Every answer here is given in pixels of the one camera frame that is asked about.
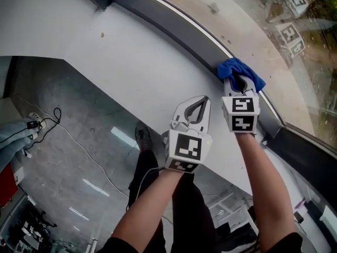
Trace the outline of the person's left forearm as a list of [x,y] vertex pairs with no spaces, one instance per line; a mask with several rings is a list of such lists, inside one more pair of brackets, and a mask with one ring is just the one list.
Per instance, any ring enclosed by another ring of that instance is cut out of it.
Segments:
[[164,170],[131,205],[112,237],[127,242],[138,253],[143,253],[182,176],[181,172]]

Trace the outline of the person's right forearm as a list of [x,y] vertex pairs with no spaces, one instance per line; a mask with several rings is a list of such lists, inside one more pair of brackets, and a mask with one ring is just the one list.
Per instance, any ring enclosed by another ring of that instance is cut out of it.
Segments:
[[295,232],[288,189],[279,172],[249,133],[237,133],[247,174],[260,235],[260,248],[266,253],[277,242]]

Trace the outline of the person's black trousers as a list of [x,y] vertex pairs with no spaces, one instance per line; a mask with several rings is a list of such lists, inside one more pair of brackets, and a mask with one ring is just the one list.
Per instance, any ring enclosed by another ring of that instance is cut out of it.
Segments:
[[[141,151],[134,178],[129,186],[128,206],[156,180],[157,159],[151,150]],[[173,195],[173,244],[171,253],[220,253],[255,242],[249,225],[230,232],[226,225],[219,229],[214,223],[203,196],[194,184],[193,174],[183,174]]]

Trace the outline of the red box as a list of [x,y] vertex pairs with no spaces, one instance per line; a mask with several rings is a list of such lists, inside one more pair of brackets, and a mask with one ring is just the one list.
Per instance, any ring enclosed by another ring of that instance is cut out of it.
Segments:
[[0,173],[0,207],[4,207],[11,201],[17,192],[17,177],[12,167],[8,164]]

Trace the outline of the black window frame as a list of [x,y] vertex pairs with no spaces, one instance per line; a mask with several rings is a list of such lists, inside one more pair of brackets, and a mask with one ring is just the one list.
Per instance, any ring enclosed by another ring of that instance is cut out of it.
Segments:
[[337,150],[314,135],[313,108],[305,102],[290,48],[280,32],[265,32],[232,0],[213,13],[196,0],[200,14],[186,11],[192,0],[90,0],[105,11],[117,5],[156,27],[213,75],[217,66],[238,58],[265,82],[260,92],[263,143],[313,182],[313,175],[337,173]]

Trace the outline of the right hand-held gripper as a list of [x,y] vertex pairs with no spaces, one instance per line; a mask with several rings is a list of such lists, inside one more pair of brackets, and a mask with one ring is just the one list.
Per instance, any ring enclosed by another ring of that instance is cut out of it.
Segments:
[[259,96],[249,77],[238,75],[237,84],[238,89],[232,79],[224,79],[222,103],[227,126],[233,133],[254,134],[260,115]]

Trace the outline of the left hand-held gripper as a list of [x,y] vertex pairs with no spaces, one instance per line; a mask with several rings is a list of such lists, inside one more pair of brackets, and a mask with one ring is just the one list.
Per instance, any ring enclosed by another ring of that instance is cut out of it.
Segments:
[[165,139],[165,168],[194,173],[207,157],[212,137],[208,134],[211,100],[199,95],[180,103]]

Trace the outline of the person's black shirt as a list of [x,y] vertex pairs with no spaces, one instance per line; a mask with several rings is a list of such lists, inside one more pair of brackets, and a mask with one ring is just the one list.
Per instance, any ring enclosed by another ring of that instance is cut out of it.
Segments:
[[[302,237],[298,233],[293,232],[277,242],[266,253],[302,253],[302,242]],[[97,251],[97,253],[139,252],[126,241],[112,237],[108,239],[105,245],[99,251]]]

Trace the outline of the person's dark shoe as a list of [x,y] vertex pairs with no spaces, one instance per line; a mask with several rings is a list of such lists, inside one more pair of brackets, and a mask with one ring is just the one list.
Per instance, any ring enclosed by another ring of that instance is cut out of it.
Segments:
[[135,128],[135,140],[141,151],[153,150],[153,142],[148,127],[143,122],[138,122]]

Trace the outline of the blue cleaning cloth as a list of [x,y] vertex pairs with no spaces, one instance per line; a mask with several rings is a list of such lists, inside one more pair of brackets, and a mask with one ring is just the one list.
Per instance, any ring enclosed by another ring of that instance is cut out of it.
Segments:
[[259,93],[266,83],[260,78],[248,65],[237,58],[230,58],[217,65],[217,75],[220,79],[229,79],[232,81],[233,87],[239,90],[239,76],[246,76],[255,85],[256,92]]

